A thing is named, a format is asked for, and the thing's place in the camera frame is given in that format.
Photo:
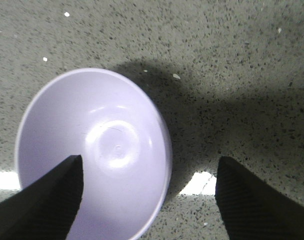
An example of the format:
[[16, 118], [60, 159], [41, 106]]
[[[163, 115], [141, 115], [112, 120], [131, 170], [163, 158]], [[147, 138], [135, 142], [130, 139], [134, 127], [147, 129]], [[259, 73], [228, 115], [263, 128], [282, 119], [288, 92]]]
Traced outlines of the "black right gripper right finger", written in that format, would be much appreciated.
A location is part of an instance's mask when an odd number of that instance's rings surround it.
[[231, 240], [304, 240], [304, 207], [235, 159], [219, 159], [215, 199]]

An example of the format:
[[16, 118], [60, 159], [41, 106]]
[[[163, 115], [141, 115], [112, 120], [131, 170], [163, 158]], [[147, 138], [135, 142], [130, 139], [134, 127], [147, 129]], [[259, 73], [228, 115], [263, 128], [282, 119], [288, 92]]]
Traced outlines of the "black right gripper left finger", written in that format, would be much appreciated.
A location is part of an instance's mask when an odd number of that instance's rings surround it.
[[64, 240], [82, 200], [82, 157], [72, 155], [0, 202], [0, 240]]

